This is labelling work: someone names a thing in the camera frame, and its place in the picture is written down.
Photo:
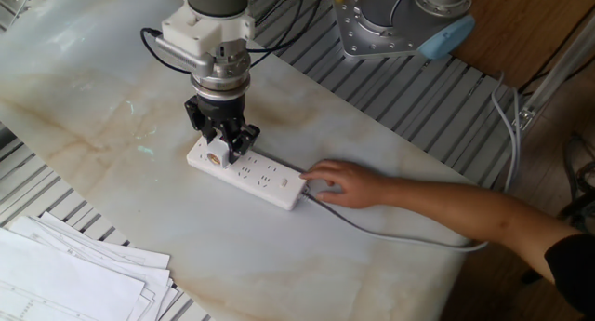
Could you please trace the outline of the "person right hand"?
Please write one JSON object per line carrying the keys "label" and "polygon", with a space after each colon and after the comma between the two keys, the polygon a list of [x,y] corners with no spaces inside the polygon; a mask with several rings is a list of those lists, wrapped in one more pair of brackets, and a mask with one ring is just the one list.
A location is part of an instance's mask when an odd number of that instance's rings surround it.
{"label": "person right hand", "polygon": [[340,190],[323,191],[316,198],[325,203],[362,209],[384,203],[383,193],[390,188],[391,178],[382,176],[360,165],[335,160],[324,160],[300,175],[305,181],[323,180],[329,187]]}

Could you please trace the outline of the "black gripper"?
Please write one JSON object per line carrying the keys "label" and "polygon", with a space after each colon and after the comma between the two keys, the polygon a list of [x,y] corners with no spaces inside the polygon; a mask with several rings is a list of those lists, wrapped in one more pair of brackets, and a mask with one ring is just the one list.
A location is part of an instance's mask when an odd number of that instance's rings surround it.
{"label": "black gripper", "polygon": [[245,95],[225,101],[195,95],[184,103],[184,107],[192,127],[202,133],[207,144],[217,136],[215,125],[220,125],[221,138],[228,146],[231,164],[247,153],[260,134],[258,127],[245,122]]}

